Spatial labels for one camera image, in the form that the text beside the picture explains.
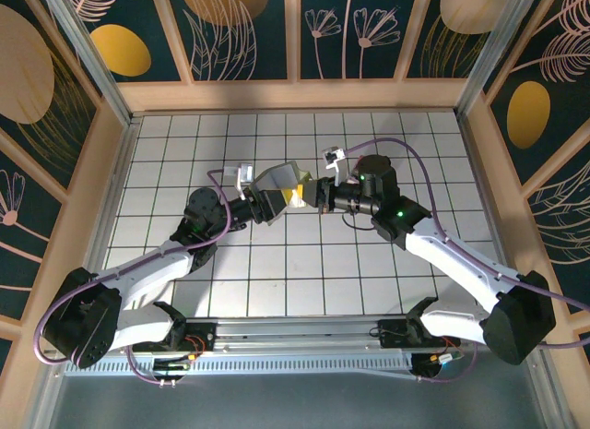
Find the yellow circle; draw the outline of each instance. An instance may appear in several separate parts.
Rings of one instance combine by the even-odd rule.
[[[246,9],[250,13],[251,19],[254,19],[260,14],[262,14],[262,12],[266,8],[266,3],[268,3],[268,0],[234,1],[236,3],[236,6],[239,6],[240,2],[242,2],[243,5],[246,6]],[[209,23],[212,23],[214,25],[228,26],[228,21],[230,20],[231,13],[235,13],[235,11],[231,11],[230,0],[184,0],[184,2],[201,19],[203,19],[204,21],[208,21]]]
[[[483,34],[496,25],[508,0],[441,0],[444,25],[461,34]]]
[[[53,98],[53,62],[28,20],[0,5],[0,113],[17,123],[38,122]]]
[[[146,44],[123,26],[99,26],[90,33],[90,38],[112,72],[136,77],[147,72],[151,66],[151,56]]]
[[[516,89],[508,105],[508,138],[517,148],[530,148],[543,134],[550,111],[547,90],[540,83],[526,81]]]

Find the robotic arm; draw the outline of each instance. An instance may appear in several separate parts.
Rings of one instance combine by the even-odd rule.
[[[230,233],[236,233],[250,220],[270,224],[289,205],[307,204],[320,213],[340,209],[370,215],[384,240],[432,263],[482,306],[447,305],[426,298],[407,314],[410,340],[419,344],[448,336],[478,341],[505,362],[521,363],[554,328],[555,318],[548,297],[514,287],[502,276],[547,289],[545,279],[536,272],[523,276],[446,235],[428,210],[400,195],[395,169],[384,156],[361,158],[351,180],[339,183],[337,162],[344,157],[342,149],[325,151],[326,167],[336,168],[336,178],[319,180],[312,180],[292,161],[267,170],[252,182],[252,168],[241,165],[234,170],[240,197],[229,202],[229,219],[213,189],[197,189],[177,231],[149,255],[98,274],[83,268],[68,274],[54,302],[98,277],[109,276],[109,280],[63,302],[49,316],[43,336],[80,368],[93,365],[107,351],[139,342],[151,341],[163,350],[176,351],[186,335],[185,318],[163,302],[131,309],[133,303],[203,267],[217,245],[190,246],[210,242],[228,222]],[[179,244],[189,249],[167,252]]]

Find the grid floor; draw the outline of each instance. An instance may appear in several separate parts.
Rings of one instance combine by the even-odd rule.
[[[424,159],[442,225],[496,258],[463,139],[452,112],[286,113],[145,117],[126,179],[105,267],[141,256],[178,225],[189,194],[211,186],[206,172],[248,161],[254,171],[296,160],[315,177],[330,146],[371,138],[405,140]],[[379,143],[348,159],[378,152],[391,158],[402,194],[430,208],[424,176],[407,151]],[[230,199],[237,196],[225,187]],[[370,227],[358,216],[360,227]],[[345,226],[340,214],[290,211],[272,226],[230,233],[209,263],[168,283],[155,298],[185,316],[322,316],[405,313],[425,296],[473,301],[458,284],[378,234]]]

